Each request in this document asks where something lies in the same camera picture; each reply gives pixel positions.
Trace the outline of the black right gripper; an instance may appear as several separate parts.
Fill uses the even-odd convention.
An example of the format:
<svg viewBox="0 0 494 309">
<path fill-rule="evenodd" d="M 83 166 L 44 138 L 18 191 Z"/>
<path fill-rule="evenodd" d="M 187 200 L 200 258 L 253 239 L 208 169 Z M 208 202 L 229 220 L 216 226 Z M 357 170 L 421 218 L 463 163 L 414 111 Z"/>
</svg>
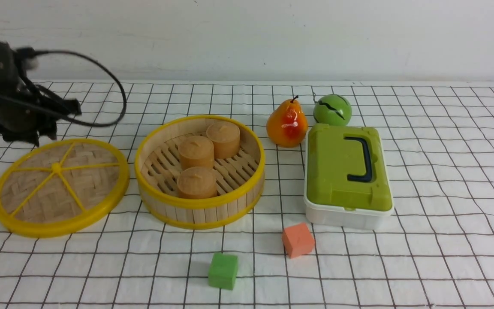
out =
<svg viewBox="0 0 494 309">
<path fill-rule="evenodd" d="M 6 142 L 39 146 L 39 138 L 57 137 L 57 121 L 80 115 L 77 99 L 64 99 L 26 76 L 35 67 L 32 48 L 13 50 L 0 41 L 0 135 Z"/>
</svg>

